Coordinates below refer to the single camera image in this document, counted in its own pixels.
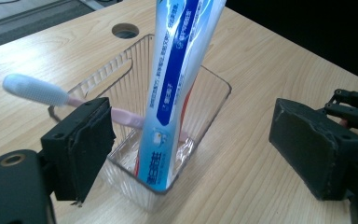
floor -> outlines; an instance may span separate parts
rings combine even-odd
[[[0,0],[0,45],[111,6],[118,0]]]

blue toothpaste tube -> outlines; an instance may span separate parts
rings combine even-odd
[[[152,77],[135,174],[172,183],[181,115],[226,0],[157,0]]]

white toothbrush head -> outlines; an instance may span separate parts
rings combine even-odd
[[[16,96],[45,105],[66,105],[69,98],[60,87],[22,74],[6,76],[3,88]]]

table surface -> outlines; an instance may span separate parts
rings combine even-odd
[[[54,126],[47,107],[7,94],[23,73],[70,90],[142,36],[154,33],[155,1],[126,0],[0,47],[0,155],[41,149]],[[140,29],[112,35],[115,24]],[[53,200],[59,223],[350,223],[349,203],[317,201],[268,140],[278,97],[320,108],[358,77],[225,8],[203,65],[232,87],[162,208],[147,213],[97,177],[83,207]]]

toothbrush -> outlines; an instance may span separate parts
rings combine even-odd
[[[58,86],[22,74],[6,76],[3,81],[3,88],[13,95],[44,105],[71,105],[78,107],[85,103],[82,99],[70,96]],[[117,124],[140,130],[143,129],[145,118],[130,111],[112,107],[111,116],[112,121]],[[187,139],[187,133],[181,132],[180,135],[180,140],[184,142]]]

